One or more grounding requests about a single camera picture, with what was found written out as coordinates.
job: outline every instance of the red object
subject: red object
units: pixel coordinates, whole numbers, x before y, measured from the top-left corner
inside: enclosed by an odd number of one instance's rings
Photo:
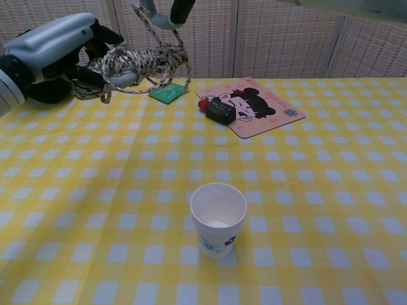
[[[202,112],[206,112],[206,105],[209,103],[209,98],[205,97],[198,102],[198,107]]]

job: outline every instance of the cartoon girl illustration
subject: cartoon girl illustration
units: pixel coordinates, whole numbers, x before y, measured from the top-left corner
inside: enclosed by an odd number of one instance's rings
[[[236,119],[249,122],[252,118],[261,119],[275,114],[275,109],[268,106],[267,102],[260,97],[255,88],[235,89],[232,94],[222,93],[216,97],[206,96],[209,102],[217,101],[230,105],[236,109]]]

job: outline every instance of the gingham pattern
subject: gingham pattern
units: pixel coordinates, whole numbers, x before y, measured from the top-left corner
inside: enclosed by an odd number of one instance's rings
[[[307,118],[247,140],[198,111],[219,82],[0,119],[0,304],[407,304],[405,79],[260,80]],[[215,180],[249,203],[218,261],[188,215]]]

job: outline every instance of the green card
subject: green card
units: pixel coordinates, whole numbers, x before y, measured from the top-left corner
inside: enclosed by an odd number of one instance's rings
[[[159,88],[150,92],[149,95],[168,105],[177,97],[180,97],[182,95],[181,92],[183,89],[184,86],[171,83],[164,88]]]

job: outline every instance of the robotic arm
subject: robotic arm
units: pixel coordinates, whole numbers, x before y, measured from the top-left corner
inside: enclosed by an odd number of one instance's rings
[[[278,0],[386,22],[407,22],[407,0]],[[182,26],[195,0],[174,0],[170,15],[156,11],[154,0],[140,0],[152,14],[152,23],[163,29]],[[99,24],[90,13],[58,18],[30,30],[4,45],[0,44],[0,117],[33,98],[56,103],[71,91],[69,80],[103,88],[103,77],[78,66],[79,51],[85,48],[90,59],[103,57],[109,44],[125,43],[123,37]],[[115,78],[124,87],[128,79]]]

